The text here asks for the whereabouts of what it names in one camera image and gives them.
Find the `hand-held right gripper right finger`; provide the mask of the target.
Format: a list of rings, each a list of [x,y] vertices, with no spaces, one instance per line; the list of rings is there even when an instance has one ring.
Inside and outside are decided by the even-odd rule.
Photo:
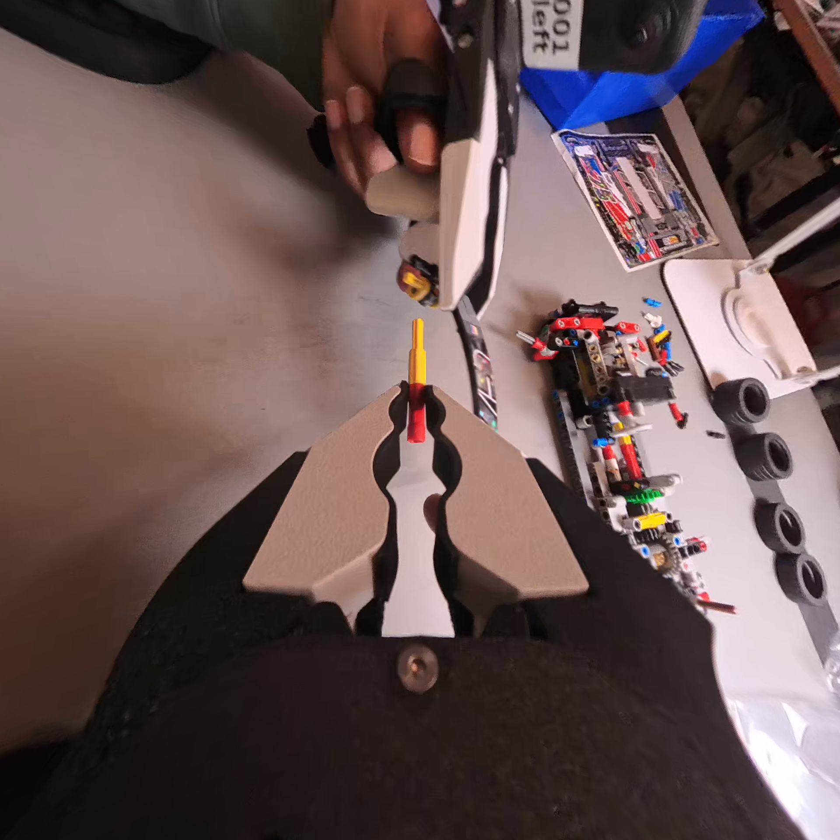
[[[456,632],[499,607],[578,596],[590,586],[520,449],[427,387],[437,504],[434,572]]]

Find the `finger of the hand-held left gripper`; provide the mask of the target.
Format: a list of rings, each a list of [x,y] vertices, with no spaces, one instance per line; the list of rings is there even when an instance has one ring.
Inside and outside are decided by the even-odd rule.
[[[468,293],[484,253],[490,204],[490,174],[499,158],[499,106],[496,63],[486,63],[478,134],[444,147],[440,171],[438,221],[439,306],[455,310]]]
[[[509,193],[509,160],[497,158],[490,174],[490,204],[486,219],[484,253],[474,279],[474,310],[481,319],[497,290],[505,244]]]

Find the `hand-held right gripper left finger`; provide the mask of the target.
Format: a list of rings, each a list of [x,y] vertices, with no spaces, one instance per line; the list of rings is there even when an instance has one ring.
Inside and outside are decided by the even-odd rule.
[[[313,444],[248,567],[249,593],[332,603],[352,629],[382,629],[398,569],[396,504],[407,383]]]

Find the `black lego panel assembly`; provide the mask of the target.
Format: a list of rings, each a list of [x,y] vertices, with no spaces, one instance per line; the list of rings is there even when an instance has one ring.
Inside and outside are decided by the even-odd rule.
[[[399,288],[424,308],[438,308],[437,267],[414,255],[404,259],[396,275]],[[474,414],[493,431],[498,431],[497,390],[479,314],[466,293],[456,306],[455,325],[469,373]]]

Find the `person's left forearm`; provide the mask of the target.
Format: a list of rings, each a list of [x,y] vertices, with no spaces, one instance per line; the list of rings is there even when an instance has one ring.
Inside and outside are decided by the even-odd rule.
[[[215,51],[246,53],[315,109],[331,2],[2,1],[2,30],[115,80],[162,85]]]

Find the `lego sticker sheet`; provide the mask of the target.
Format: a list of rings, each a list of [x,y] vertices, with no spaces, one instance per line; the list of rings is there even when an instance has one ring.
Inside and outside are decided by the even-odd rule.
[[[656,135],[564,129],[552,140],[626,272],[719,246]]]

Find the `lego car chassis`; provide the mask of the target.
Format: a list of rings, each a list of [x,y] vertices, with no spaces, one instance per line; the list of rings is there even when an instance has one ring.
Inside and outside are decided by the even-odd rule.
[[[616,307],[569,299],[533,331],[517,331],[532,360],[550,372],[550,403],[563,472],[574,491],[628,546],[702,613],[736,615],[714,601],[696,565],[708,550],[670,510],[682,484],[676,472],[650,471],[639,437],[652,430],[646,410],[666,406],[678,429],[688,415],[677,403],[669,333],[650,312],[648,331]]]

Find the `black lego tyre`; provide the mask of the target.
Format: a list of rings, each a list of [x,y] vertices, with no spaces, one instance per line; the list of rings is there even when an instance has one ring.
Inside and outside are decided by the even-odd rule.
[[[751,434],[733,446],[741,472],[754,481],[780,481],[793,472],[793,458],[786,441],[777,433]]]
[[[793,603],[819,606],[826,600],[823,567],[809,553],[779,553],[774,570],[782,592]]]
[[[774,553],[800,554],[805,550],[802,519],[785,502],[761,500],[754,510],[754,524],[763,544]]]
[[[770,413],[770,394],[760,380],[745,377],[720,383],[711,393],[711,407],[726,425],[755,425]]]

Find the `person's left hand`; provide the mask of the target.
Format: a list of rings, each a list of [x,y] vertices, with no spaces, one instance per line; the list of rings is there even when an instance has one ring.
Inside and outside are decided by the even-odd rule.
[[[425,1],[335,2],[322,40],[323,106],[337,170],[360,198],[396,165],[374,127],[390,68],[417,59],[446,81],[448,52]]]

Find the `blue plastic bin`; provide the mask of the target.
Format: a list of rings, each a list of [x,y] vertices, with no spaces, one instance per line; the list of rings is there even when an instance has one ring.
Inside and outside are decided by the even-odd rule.
[[[686,53],[654,76],[560,70],[521,72],[521,87],[554,130],[583,130],[663,107],[763,20],[754,1],[709,1]]]

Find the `white stand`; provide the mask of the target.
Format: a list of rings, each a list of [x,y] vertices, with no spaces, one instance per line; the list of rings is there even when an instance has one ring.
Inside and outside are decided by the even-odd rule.
[[[711,387],[753,378],[776,398],[838,376],[838,364],[817,367],[771,274],[777,258],[838,216],[836,199],[751,259],[665,262],[665,288]]]

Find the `clear plastic bag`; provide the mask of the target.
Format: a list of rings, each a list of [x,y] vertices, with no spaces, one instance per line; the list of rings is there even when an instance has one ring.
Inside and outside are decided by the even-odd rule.
[[[819,700],[780,692],[726,698],[740,739],[805,838],[839,838],[838,646],[823,667]]]

